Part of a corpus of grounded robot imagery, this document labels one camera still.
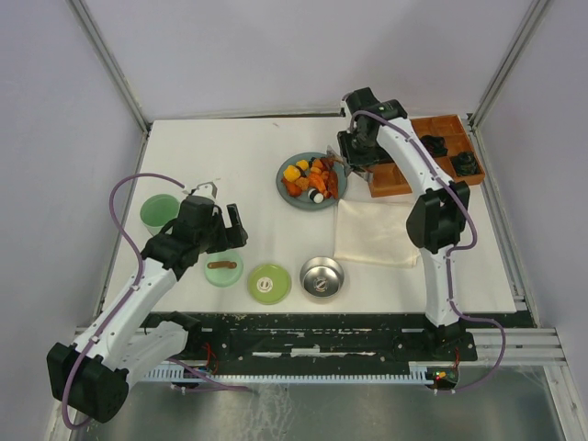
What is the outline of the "steel serving tongs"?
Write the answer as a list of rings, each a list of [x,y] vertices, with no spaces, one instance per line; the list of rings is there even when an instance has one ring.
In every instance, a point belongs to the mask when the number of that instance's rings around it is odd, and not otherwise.
[[[326,154],[325,157],[329,157],[329,158],[333,158],[335,160],[334,164],[338,164],[340,166],[340,168],[343,170],[343,173],[345,175],[345,169],[344,169],[344,165],[345,164],[349,164],[348,161],[343,157],[343,155],[341,155],[340,153],[338,153],[335,148],[332,145],[328,145],[326,148]]]

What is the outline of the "beige steel lunch bowl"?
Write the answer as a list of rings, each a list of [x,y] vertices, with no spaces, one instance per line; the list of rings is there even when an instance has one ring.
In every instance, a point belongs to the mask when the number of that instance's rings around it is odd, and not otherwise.
[[[332,257],[313,257],[300,269],[302,288],[316,300],[328,300],[335,297],[344,283],[344,268]]]

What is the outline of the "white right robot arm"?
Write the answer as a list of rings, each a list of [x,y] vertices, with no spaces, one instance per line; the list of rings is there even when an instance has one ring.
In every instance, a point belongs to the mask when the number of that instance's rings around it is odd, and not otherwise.
[[[433,159],[414,131],[408,114],[396,99],[380,102],[369,87],[346,94],[341,100],[348,128],[337,134],[346,170],[365,175],[378,164],[391,161],[413,194],[406,231],[424,264],[425,328],[422,349],[442,359],[464,333],[454,294],[452,254],[468,250],[461,233],[475,230],[468,213],[470,190],[457,182]]]

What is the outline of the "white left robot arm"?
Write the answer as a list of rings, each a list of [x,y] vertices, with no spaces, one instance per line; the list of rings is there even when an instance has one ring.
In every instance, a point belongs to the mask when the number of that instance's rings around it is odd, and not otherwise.
[[[166,359],[197,356],[203,347],[201,322],[183,312],[166,314],[146,335],[133,336],[155,304],[201,254],[245,246],[239,210],[221,209],[210,198],[188,196],[138,253],[137,271],[98,318],[71,344],[47,354],[53,397],[100,423],[121,409],[131,388]]]

